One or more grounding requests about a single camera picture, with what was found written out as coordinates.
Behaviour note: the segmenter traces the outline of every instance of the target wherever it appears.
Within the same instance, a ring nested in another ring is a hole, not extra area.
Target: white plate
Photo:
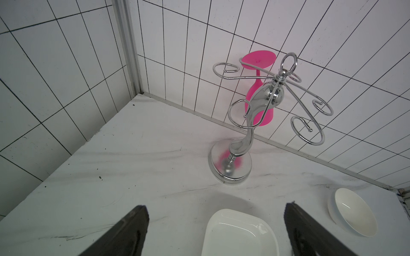
[[[252,215],[223,209],[209,220],[202,256],[279,256],[269,225]]]

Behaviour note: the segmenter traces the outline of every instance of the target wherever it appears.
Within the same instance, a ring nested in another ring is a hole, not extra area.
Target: white marble surface
[[[266,221],[289,256],[283,212],[292,201],[360,256],[408,255],[410,222],[393,192],[303,157],[256,140],[248,179],[222,184],[208,167],[209,149],[241,136],[138,95],[0,222],[0,255],[76,256],[144,204],[143,255],[200,255],[209,218],[230,208]],[[376,236],[347,233],[330,219],[326,201],[340,187],[369,204]]]

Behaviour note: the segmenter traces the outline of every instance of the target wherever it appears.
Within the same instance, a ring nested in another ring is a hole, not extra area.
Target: chrome stand base
[[[232,140],[220,140],[211,148],[208,163],[212,173],[221,181],[229,184],[243,182],[252,169],[252,159],[249,152],[243,156],[232,157],[229,144]]]

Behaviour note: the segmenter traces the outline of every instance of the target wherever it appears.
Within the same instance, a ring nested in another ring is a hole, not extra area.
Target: curved metal hook
[[[307,128],[307,130],[309,132],[312,132],[313,130],[306,123],[305,119],[303,117],[300,117],[300,116],[293,116],[292,119],[290,120],[290,125],[292,126],[293,131],[296,133],[297,136],[299,136],[299,138],[301,138],[302,140],[304,140],[306,143],[308,143],[310,145],[314,145],[314,146],[322,145],[325,142],[325,133],[322,131],[322,128],[320,128],[318,122],[315,120],[315,118],[312,116],[312,114],[309,112],[309,110],[306,108],[306,106],[302,103],[302,101],[299,99],[299,97],[292,91],[292,89],[289,88],[289,86],[286,83],[284,84],[284,86],[288,89],[288,91],[292,94],[292,96],[298,101],[298,103],[302,106],[303,110],[305,110],[307,115],[313,121],[314,125],[317,127],[317,129],[320,132],[321,139],[320,139],[319,142],[313,142],[313,141],[310,141],[310,140],[306,139],[305,137],[303,137],[301,135],[301,133],[295,128],[295,124],[294,124],[295,119],[299,119],[300,121],[302,121],[302,123],[304,124],[304,126]]]
[[[316,100],[316,99],[312,100],[312,104],[313,104],[313,106],[314,106],[320,113],[322,113],[322,114],[324,114],[324,115],[327,115],[327,116],[333,115],[333,109],[332,109],[332,107],[331,107],[326,101],[324,101],[322,98],[320,98],[320,97],[317,96],[316,94],[312,93],[311,91],[309,91],[309,90],[307,90],[307,89],[301,87],[301,86],[298,85],[298,84],[295,84],[295,83],[293,83],[293,82],[291,82],[291,81],[289,81],[289,80],[287,80],[286,82],[290,83],[291,85],[296,86],[296,87],[299,88],[299,89],[304,90],[305,92],[309,93],[309,94],[312,95],[313,97],[317,98],[318,100]],[[317,106],[317,104],[319,104],[319,105],[325,104],[325,106],[329,108],[330,113],[327,113],[327,112],[325,112],[323,109],[319,108],[319,107]]]
[[[258,122],[257,124],[251,125],[251,126],[243,126],[243,125],[238,124],[237,122],[235,122],[235,121],[232,119],[232,116],[231,116],[231,114],[230,114],[232,107],[233,107],[235,104],[237,104],[237,103],[239,103],[239,102],[242,102],[242,101],[245,101],[245,102],[248,104],[248,106],[249,106],[249,107],[248,107],[248,110],[247,110],[247,112],[246,112],[246,114],[245,114],[245,116],[244,116],[244,118],[246,118],[246,116],[248,115],[248,113],[249,113],[249,111],[251,110],[251,107],[252,107],[252,106],[251,106],[251,102],[250,102],[249,100],[246,100],[246,99],[237,100],[237,101],[235,101],[234,103],[232,103],[232,104],[229,106],[229,108],[228,108],[228,118],[229,118],[229,121],[231,121],[234,125],[238,126],[239,128],[243,128],[243,129],[253,129],[253,128],[258,127],[258,126],[262,123],[263,119],[265,118],[266,113],[267,113],[268,110],[269,110],[269,105],[270,105],[270,103],[272,102],[273,96],[275,95],[274,92],[276,92],[276,89],[278,88],[278,86],[279,86],[279,82],[276,82],[276,84],[275,84],[275,86],[274,86],[274,88],[273,88],[273,90],[272,90],[271,96],[269,97],[268,104],[266,104],[266,107],[265,107],[265,110],[263,111],[262,117],[261,117],[261,119],[259,120],[259,122]]]

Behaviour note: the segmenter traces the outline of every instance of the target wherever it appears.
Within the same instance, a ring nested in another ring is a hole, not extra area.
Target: white tile wall
[[[301,86],[334,110],[333,116],[322,115],[313,107],[311,95],[292,87],[323,127],[325,143],[311,146],[295,136],[290,118],[309,117],[287,91],[273,121],[255,133],[383,181],[372,166],[380,163],[375,169],[388,177],[402,165],[391,161],[392,166],[382,170],[383,161],[410,157],[409,3],[291,0],[283,8],[277,0],[130,0],[143,88],[230,124],[229,104],[245,98],[255,80],[222,80],[212,66],[228,62],[240,70],[226,75],[255,75],[238,59],[270,50],[277,61],[267,69],[277,72],[283,56],[295,52],[300,57],[296,74],[302,78]],[[243,104],[232,110],[237,122],[243,121],[243,113]],[[320,134],[309,124],[312,133],[295,123],[304,136],[319,141]],[[392,177],[404,179],[405,185],[410,179],[402,173]]]
[[[7,215],[131,99],[111,2],[0,1],[0,81]]]

